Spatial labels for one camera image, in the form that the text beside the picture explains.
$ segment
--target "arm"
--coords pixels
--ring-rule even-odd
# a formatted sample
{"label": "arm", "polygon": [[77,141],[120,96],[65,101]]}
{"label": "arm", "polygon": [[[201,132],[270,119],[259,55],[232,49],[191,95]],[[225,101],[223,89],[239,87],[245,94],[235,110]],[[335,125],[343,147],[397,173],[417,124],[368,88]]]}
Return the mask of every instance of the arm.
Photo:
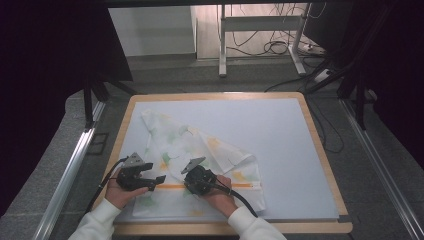
{"label": "arm", "polygon": [[84,215],[69,239],[111,239],[115,217],[132,198],[148,191],[148,188],[139,188],[132,192],[123,190],[116,183],[118,172],[119,170],[115,171],[109,180],[105,199],[93,211]]}
{"label": "arm", "polygon": [[[217,176],[219,182],[231,187],[231,179]],[[262,218],[256,218],[247,207],[238,207],[234,197],[218,189],[213,189],[203,198],[214,208],[228,218],[228,224],[234,228],[240,239],[281,239],[286,238],[274,226]]]}

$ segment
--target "white sleeve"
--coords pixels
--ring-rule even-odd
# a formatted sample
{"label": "white sleeve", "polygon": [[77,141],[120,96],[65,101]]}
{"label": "white sleeve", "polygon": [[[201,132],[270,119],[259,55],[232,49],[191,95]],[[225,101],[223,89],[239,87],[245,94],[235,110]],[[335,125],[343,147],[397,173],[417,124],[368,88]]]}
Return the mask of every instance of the white sleeve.
{"label": "white sleeve", "polygon": [[247,207],[239,207],[228,218],[228,224],[237,232],[241,240],[270,240],[286,238],[274,226],[262,218],[256,218]]}
{"label": "white sleeve", "polygon": [[120,209],[103,199],[99,206],[84,215],[77,230],[69,239],[111,239],[115,230],[113,220],[120,212]]}

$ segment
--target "black curtain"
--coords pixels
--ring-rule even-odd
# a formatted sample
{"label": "black curtain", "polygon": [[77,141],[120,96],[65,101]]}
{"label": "black curtain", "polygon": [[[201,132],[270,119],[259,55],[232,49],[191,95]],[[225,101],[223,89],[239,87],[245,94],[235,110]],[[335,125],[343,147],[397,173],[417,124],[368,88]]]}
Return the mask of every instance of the black curtain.
{"label": "black curtain", "polygon": [[397,1],[363,64],[367,87],[378,96],[375,112],[422,168],[423,13],[419,1]]}
{"label": "black curtain", "polygon": [[86,80],[132,80],[106,7],[9,2],[0,6],[0,216],[50,144],[66,99]]}

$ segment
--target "cable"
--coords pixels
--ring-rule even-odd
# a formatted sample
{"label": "cable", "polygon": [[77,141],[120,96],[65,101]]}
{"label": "cable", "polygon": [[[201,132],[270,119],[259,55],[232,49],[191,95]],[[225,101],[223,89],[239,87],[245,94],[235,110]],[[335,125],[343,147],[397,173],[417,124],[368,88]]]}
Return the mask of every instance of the cable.
{"label": "cable", "polygon": [[221,191],[223,191],[223,192],[225,192],[225,193],[227,193],[231,196],[238,198],[249,209],[249,211],[252,213],[253,216],[258,217],[255,210],[253,210],[252,206],[249,204],[249,202],[243,196],[241,196],[239,193],[232,190],[231,188],[225,186],[221,182],[220,183],[223,186],[220,186],[220,185],[215,184],[215,183],[206,182],[206,181],[203,181],[203,180],[197,180],[197,182],[202,183],[202,184],[207,185],[207,186],[212,187],[212,188],[219,189],[219,190],[221,190]]}
{"label": "cable", "polygon": [[272,8],[271,11],[269,11],[268,16],[271,15],[271,13],[272,13],[272,11],[274,11],[274,9],[276,9],[277,15],[280,15],[280,4],[274,3],[274,8]]}
{"label": "cable", "polygon": [[317,76],[317,74],[320,72],[320,70],[323,70],[324,68],[326,68],[329,65],[329,63],[330,63],[330,59],[325,59],[324,61],[322,61],[317,66],[317,68],[314,69],[314,71],[312,71],[312,73],[310,73],[306,76],[300,77],[300,78],[296,78],[296,79],[292,79],[292,80],[289,80],[289,81],[277,83],[277,84],[272,85],[272,86],[268,87],[267,89],[265,89],[264,92],[268,92],[271,89],[276,88],[276,87],[281,86],[281,85],[284,85],[284,84],[305,80],[305,83],[297,89],[298,92],[303,93],[302,91],[300,91],[300,89],[302,87],[306,89],[308,83]]}
{"label": "cable", "polygon": [[311,107],[311,105],[309,104],[309,98],[307,97],[307,96],[305,96],[305,101],[306,101],[306,105],[308,106],[308,109],[311,111],[311,113],[312,113],[312,116],[316,119],[316,121],[318,122],[318,125],[320,126],[320,128],[321,128],[321,132],[322,132],[322,136],[319,136],[320,138],[322,138],[321,139],[321,141],[322,141],[322,146],[324,147],[324,149],[325,149],[325,144],[326,144],[326,142],[327,142],[327,134],[325,133],[325,128],[324,128],[324,126],[322,125],[322,122],[321,122],[321,120],[318,118],[318,116],[317,116],[317,114],[315,113],[315,111],[312,109],[312,107]]}
{"label": "cable", "polygon": [[[280,35],[281,35],[281,32],[283,32],[283,33],[289,35],[288,37],[295,38],[295,36],[291,35],[290,33],[286,32],[286,31],[279,31],[279,32],[280,32]],[[310,44],[310,43],[304,42],[302,40],[300,40],[299,42],[304,43],[304,44],[308,44],[308,45]],[[313,47],[321,47],[320,45],[317,45],[317,44],[310,44],[310,45],[313,46]]]}
{"label": "cable", "polygon": [[119,159],[119,161],[117,161],[117,162],[113,165],[113,167],[109,170],[108,174],[106,174],[106,176],[103,178],[103,181],[100,183],[99,187],[97,188],[97,191],[96,191],[96,193],[94,194],[93,198],[91,199],[90,203],[88,204],[87,209],[85,210],[85,213],[84,213],[84,214],[86,214],[86,213],[88,213],[88,212],[90,212],[90,211],[91,211],[91,208],[93,207],[94,202],[96,201],[97,197],[98,197],[98,196],[100,195],[100,193],[102,192],[103,188],[106,186],[107,182],[108,182],[108,181],[109,181],[109,179],[110,179],[110,176],[112,175],[113,171],[114,171],[114,170],[115,170],[115,168],[118,166],[118,164],[120,164],[120,163],[122,163],[122,162],[125,162],[125,160],[127,160],[127,159],[128,159],[128,157],[126,157],[126,158],[122,158],[122,159]]}
{"label": "cable", "polygon": [[312,58],[312,59],[316,59],[316,58],[324,58],[324,57],[321,57],[321,56],[306,56],[306,57],[303,57],[302,58],[302,63],[303,63],[303,65],[306,65],[306,66],[308,66],[308,67],[310,67],[310,68],[317,68],[318,66],[319,66],[319,64],[318,65],[316,65],[316,66],[312,66],[310,63],[307,63],[306,62],[306,59],[309,59],[309,58]]}
{"label": "cable", "polygon": [[290,10],[292,11],[292,15],[293,15],[293,13],[294,13],[294,9],[300,9],[300,10],[302,10],[302,11],[305,11],[305,9],[303,9],[303,8],[301,8],[301,7],[296,7],[296,3],[294,4],[295,6],[294,7],[292,7],[292,8],[290,8],[289,10],[287,10],[287,12],[290,12]]}
{"label": "cable", "polygon": [[[326,141],[324,141],[324,143],[323,143],[323,147],[324,147],[324,149],[325,150],[327,150],[327,151],[329,151],[329,152],[331,152],[331,153],[341,153],[342,151],[343,151],[343,149],[344,149],[344,146],[345,146],[345,144],[344,144],[344,141],[343,141],[343,138],[342,138],[342,136],[340,135],[340,133],[337,131],[337,129],[334,127],[334,125],[330,122],[330,120],[328,120],[328,118],[322,113],[322,111],[321,111],[321,109],[319,108],[319,106],[318,106],[318,104],[314,101],[314,100],[312,100],[312,99],[309,99],[309,98],[305,98],[306,100],[307,100],[307,102],[308,102],[308,100],[310,100],[314,105],[315,105],[315,107],[318,109],[318,112],[321,114],[321,116],[325,119],[325,121],[327,121],[328,122],[328,124],[330,125],[330,127],[336,132],[336,134],[337,134],[337,136],[338,136],[338,138],[340,139],[340,142],[341,142],[341,147],[340,147],[340,149],[337,149],[337,150],[331,150],[331,149],[329,149],[329,148],[327,148],[327,146],[326,146]],[[321,128],[322,128],[322,130],[323,130],[323,134],[325,135],[325,132],[324,132],[324,128],[323,128],[323,125],[320,123],[321,121],[318,119],[318,117],[316,117],[317,118],[317,121],[319,122],[319,124],[320,124],[320,126],[321,126]]]}
{"label": "cable", "polygon": [[[272,9],[272,11],[275,9],[275,8],[277,8],[277,10],[278,10],[278,12],[279,12],[279,14],[280,14],[280,16],[282,15],[282,11],[283,11],[283,9],[284,9],[284,4],[283,4],[283,7],[282,7],[282,9],[281,9],[281,11],[279,11],[279,5],[276,5],[276,7],[274,7],[273,9]],[[241,9],[241,4],[240,4],[240,10],[243,12],[243,14],[244,15],[246,15],[246,13]],[[218,15],[219,15],[219,12],[218,12],[218,5],[216,5],[216,21],[217,21],[217,32],[218,32],[218,38],[219,38],[219,40],[221,41],[221,36],[220,36],[220,31],[219,31],[219,17],[218,17]],[[233,15],[233,5],[231,5],[231,16]],[[258,33],[259,31],[256,31],[256,32],[254,32],[247,40],[245,40],[243,43],[241,43],[241,44],[238,44],[237,43],[237,41],[236,41],[236,38],[235,38],[235,33],[234,32],[232,32],[232,35],[233,35],[233,41],[234,41],[234,44],[237,46],[237,47],[241,47],[241,46],[243,46],[244,44],[246,44],[247,42],[249,42],[257,33]],[[226,47],[227,49],[230,49],[230,50],[234,50],[234,51],[238,51],[238,52],[241,52],[241,53],[243,53],[243,54],[245,54],[245,55],[248,55],[248,56],[254,56],[254,57],[257,57],[257,56],[262,56],[262,55],[265,55],[265,54],[271,54],[271,55],[283,55],[283,54],[285,54],[287,51],[288,51],[288,42],[284,42],[284,41],[272,41],[272,39],[273,39],[273,36],[274,36],[274,34],[275,34],[275,31],[273,32],[273,34],[271,35],[271,37],[270,37],[270,40],[267,42],[267,43],[265,43],[264,44],[264,52],[261,52],[261,53],[248,53],[248,52],[245,52],[245,51],[243,51],[243,50],[240,50],[240,49],[238,49],[238,48],[234,48],[234,47]],[[278,51],[275,51],[273,48],[274,47],[276,47],[276,46],[281,46],[281,45],[283,45],[283,46],[285,46],[285,49],[284,49],[284,51],[282,51],[282,52],[278,52]]]}
{"label": "cable", "polygon": [[324,12],[326,6],[327,6],[327,2],[324,3],[324,7],[322,8],[321,12],[319,13],[319,15],[317,17],[314,17],[311,14],[308,14],[308,16],[311,17],[311,18],[315,18],[315,19],[321,17],[321,15]]}

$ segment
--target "metal rail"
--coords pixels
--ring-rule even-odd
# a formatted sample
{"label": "metal rail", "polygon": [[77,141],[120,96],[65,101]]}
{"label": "metal rail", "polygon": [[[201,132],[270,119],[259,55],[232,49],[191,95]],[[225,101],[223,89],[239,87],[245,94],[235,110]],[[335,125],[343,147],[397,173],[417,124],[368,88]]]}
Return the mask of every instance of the metal rail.
{"label": "metal rail", "polygon": [[408,200],[405,198],[405,196],[402,194],[402,192],[396,185],[395,180],[392,178],[389,170],[384,164],[383,159],[381,159],[378,151],[374,147],[374,144],[368,137],[367,132],[365,130],[362,130],[361,126],[355,120],[355,111],[353,110],[351,104],[348,102],[348,100],[340,100],[340,103],[343,109],[345,110],[345,113],[348,116],[349,121],[352,124],[352,127],[359,138],[359,141],[364,147],[371,161],[371,164],[374,167],[375,172],[380,178],[380,181],[383,184],[387,195],[389,196],[406,229],[411,235],[411,238],[413,240],[424,239],[423,229],[420,223],[418,222],[414,211],[409,205]]}
{"label": "metal rail", "polygon": [[62,210],[63,204],[68,197],[69,191],[81,166],[82,160],[84,159],[85,153],[87,152],[88,145],[93,137],[97,121],[103,112],[104,106],[105,104],[102,102],[98,102],[96,104],[93,111],[93,127],[82,133],[65,172],[56,187],[53,197],[50,200],[32,239],[41,240],[48,239],[50,237],[60,211]]}

